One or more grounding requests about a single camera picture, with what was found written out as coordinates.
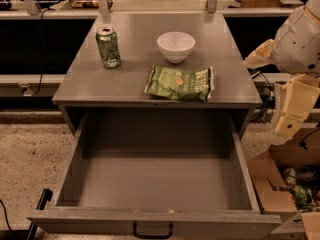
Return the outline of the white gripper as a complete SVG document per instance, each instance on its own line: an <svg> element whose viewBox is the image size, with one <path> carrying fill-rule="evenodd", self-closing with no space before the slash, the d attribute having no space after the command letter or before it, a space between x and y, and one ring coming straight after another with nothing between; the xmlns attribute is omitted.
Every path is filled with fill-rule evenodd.
<svg viewBox="0 0 320 240"><path fill-rule="evenodd" d="M302 127L320 95L320 23L311 11L295 9L276 33L252 51L243 61L250 69L277 65L282 72L298 74L280 85L280 113L273 135L291 139Z"/></svg>

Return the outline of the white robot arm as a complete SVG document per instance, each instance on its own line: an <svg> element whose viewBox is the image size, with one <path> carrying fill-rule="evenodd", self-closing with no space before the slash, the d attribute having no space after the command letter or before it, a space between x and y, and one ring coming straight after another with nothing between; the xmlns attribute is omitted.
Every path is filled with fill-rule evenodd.
<svg viewBox="0 0 320 240"><path fill-rule="evenodd" d="M320 0L308 0L296 8L274 39L259 45L244 60L251 69L274 64L291 78L280 88L285 92L273 136L290 140L311 113L320 93Z"/></svg>

